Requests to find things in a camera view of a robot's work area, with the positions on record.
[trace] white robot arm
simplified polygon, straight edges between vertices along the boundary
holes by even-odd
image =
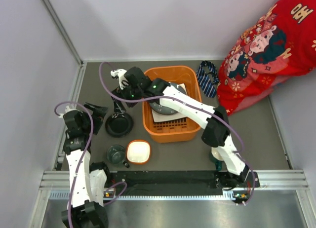
[[[218,160],[223,160],[227,166],[227,170],[233,175],[236,175],[241,182],[246,180],[249,168],[241,160],[240,155],[236,153],[237,149],[234,146],[228,128],[214,117],[211,117],[210,114],[195,110],[189,107],[189,105],[211,114],[216,114],[222,119],[225,119],[225,121],[227,121],[226,123],[228,123],[226,110],[223,107],[215,108],[196,101],[160,78],[151,81],[136,67],[128,71],[122,69],[113,70],[111,71],[111,77],[119,81],[122,95],[126,99],[163,95],[180,100],[179,102],[169,98],[160,98],[157,103],[174,109],[195,121],[204,129],[202,140],[212,147],[213,155]]]
[[[97,134],[103,118],[107,112],[106,107],[85,104],[86,108],[93,111],[93,134]],[[86,112],[78,111],[69,106],[65,114],[60,114],[67,126],[64,152],[69,165],[70,187],[76,183],[71,199],[71,217],[74,227],[108,227],[108,218],[103,207],[103,190],[107,179],[110,177],[108,167],[104,162],[90,163],[90,145],[84,152],[91,129],[90,119]],[[76,168],[83,155],[78,171]],[[69,227],[68,211],[62,212],[62,221]]]

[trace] orange plastic basket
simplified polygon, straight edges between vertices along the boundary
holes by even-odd
[[[187,94],[202,102],[195,72],[186,66],[170,66],[148,69],[145,72],[151,80],[159,77],[165,81],[184,83]],[[152,109],[148,102],[143,102],[143,124],[151,138],[158,143],[189,141],[200,130],[200,126],[190,118],[166,122],[154,122]]]

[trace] purple cable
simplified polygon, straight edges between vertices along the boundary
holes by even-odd
[[[186,104],[185,102],[177,99],[177,98],[174,98],[174,97],[170,97],[170,96],[154,96],[154,97],[147,97],[147,98],[143,98],[143,99],[139,99],[139,100],[127,100],[127,99],[123,99],[123,98],[120,98],[116,95],[114,95],[105,85],[104,81],[103,81],[103,78],[102,78],[102,66],[103,64],[107,64],[109,65],[112,70],[113,70],[113,67],[112,65],[109,63],[109,62],[102,62],[99,66],[99,77],[100,77],[100,81],[101,81],[101,84],[103,86],[103,88],[105,89],[105,91],[113,98],[119,100],[119,101],[122,101],[122,102],[127,102],[127,103],[139,103],[139,102],[144,102],[144,101],[150,101],[150,100],[156,100],[156,99],[160,99],[160,98],[165,98],[165,99],[171,99],[171,100],[174,100],[174,101],[177,101],[177,102],[180,102],[181,104]],[[243,151],[244,149],[244,143],[243,143],[243,140],[241,139],[241,137],[239,136],[239,134],[229,125],[227,124],[225,121],[223,121],[219,116],[217,115],[214,115],[206,110],[203,110],[203,109],[200,109],[198,107],[195,107],[195,106],[192,106],[192,105],[189,105],[189,104],[186,104],[188,107],[194,109],[194,110],[197,110],[197,111],[200,111],[200,112],[203,112],[203,113],[206,113],[206,114],[209,114],[210,116],[214,117],[215,119],[217,119],[218,121],[220,121],[223,125],[225,125],[226,127],[228,127],[228,129],[235,134],[235,136],[237,137],[237,139],[240,141],[240,144],[241,144],[241,150],[240,151],[235,151],[234,153],[240,153]],[[243,161],[245,164],[248,165],[249,167],[249,170],[251,170],[251,173],[252,173],[252,177],[253,177],[253,185],[252,185],[252,191],[254,191],[255,189],[255,174],[253,172],[253,170],[250,168],[249,166],[249,163],[247,163],[239,154],[237,155],[239,157],[239,159],[241,161]],[[250,197],[249,199],[245,202],[245,205],[248,204],[248,202],[250,201],[250,199],[252,198],[252,195],[253,195],[253,192],[250,194]]]
[[[79,171],[79,167],[80,167],[80,164],[82,162],[82,159],[84,157],[84,154],[86,153],[86,151],[88,150],[88,147],[90,145],[90,142],[91,142],[91,138],[92,138],[92,134],[93,134],[93,119],[92,119],[92,116],[90,114],[90,112],[88,111],[88,109],[86,107],[84,107],[82,104],[78,103],[78,102],[75,102],[75,101],[64,101],[64,102],[61,102],[59,103],[57,106],[55,106],[55,109],[54,109],[54,112],[56,115],[60,116],[60,114],[57,112],[57,108],[63,104],[74,104],[74,105],[77,105],[77,106],[80,106],[84,111],[86,111],[86,113],[88,114],[89,116],[89,119],[90,119],[90,122],[91,122],[91,129],[90,129],[90,134],[89,134],[89,138],[88,138],[88,141],[87,141],[87,144],[85,145],[84,147],[84,150],[83,150],[83,153],[79,159],[79,162],[77,164],[77,167],[76,167],[76,170],[75,170],[75,173],[77,174],[78,171]],[[74,228],[73,226],[73,221],[72,221],[72,217],[71,217],[71,203],[72,203],[72,199],[73,199],[73,193],[74,193],[74,190],[75,190],[75,184],[76,184],[76,180],[77,180],[77,177],[74,177],[74,180],[73,180],[73,184],[71,186],[71,189],[70,189],[70,194],[69,194],[69,202],[68,202],[68,222],[69,222],[69,227],[70,228]]]
[[[117,182],[116,184],[113,184],[111,187],[107,188],[107,190],[105,190],[104,193],[106,193],[107,191],[109,191],[110,189],[112,189],[112,188],[114,188],[114,187],[116,187],[118,185],[124,185],[124,188],[122,189],[122,191],[117,196],[115,196],[115,198],[113,198],[111,201],[109,201],[107,203],[104,203],[103,204],[104,206],[113,203],[114,201],[116,201],[125,192],[125,190],[127,188],[127,183],[124,182],[124,181],[120,181],[120,182]]]

